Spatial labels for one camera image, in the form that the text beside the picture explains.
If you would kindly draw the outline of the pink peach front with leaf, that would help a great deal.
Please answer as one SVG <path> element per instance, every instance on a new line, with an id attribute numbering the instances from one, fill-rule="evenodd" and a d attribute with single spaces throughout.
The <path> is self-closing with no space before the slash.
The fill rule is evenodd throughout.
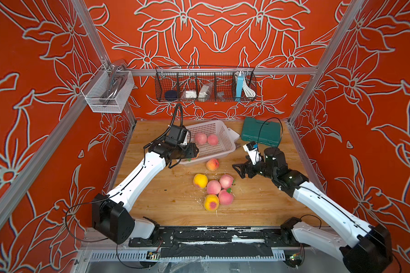
<path id="1" fill-rule="evenodd" d="M 204 145 L 207 143 L 207 135 L 205 133 L 198 132 L 195 134 L 194 140 L 197 145 Z"/>

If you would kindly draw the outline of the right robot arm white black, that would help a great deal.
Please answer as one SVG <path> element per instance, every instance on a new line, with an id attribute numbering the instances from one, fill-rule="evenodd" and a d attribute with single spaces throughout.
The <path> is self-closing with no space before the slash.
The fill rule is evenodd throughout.
<path id="1" fill-rule="evenodd" d="M 301 218 L 292 217 L 280 227 L 283 242 L 310 245 L 341 261 L 351 273 L 382 273 L 396 259 L 389 230 L 352 215 L 305 175 L 290 169 L 279 149 L 283 132 L 278 118 L 246 118 L 241 138 L 246 142 L 243 149 L 248 154 L 247 161 L 232 166 L 242 179 L 256 175 L 269 178 L 280 191 L 307 206 L 334 231 L 316 229 Z"/>

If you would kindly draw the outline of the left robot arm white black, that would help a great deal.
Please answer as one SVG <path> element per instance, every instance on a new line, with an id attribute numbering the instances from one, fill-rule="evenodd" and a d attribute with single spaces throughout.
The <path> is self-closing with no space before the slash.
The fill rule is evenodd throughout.
<path id="1" fill-rule="evenodd" d="M 183 107 L 177 103 L 172 120 L 164 133 L 143 147 L 143 159 L 137 167 L 107 194 L 97 194 L 92 207 L 92 227 L 105 240 L 120 245 L 127 240 L 143 239 L 161 243 L 159 224 L 150 218 L 134 218 L 130 211 L 147 185 L 164 168 L 172 169 L 183 159 L 193 159 L 199 148 L 192 142 L 192 133 L 183 124 Z"/>

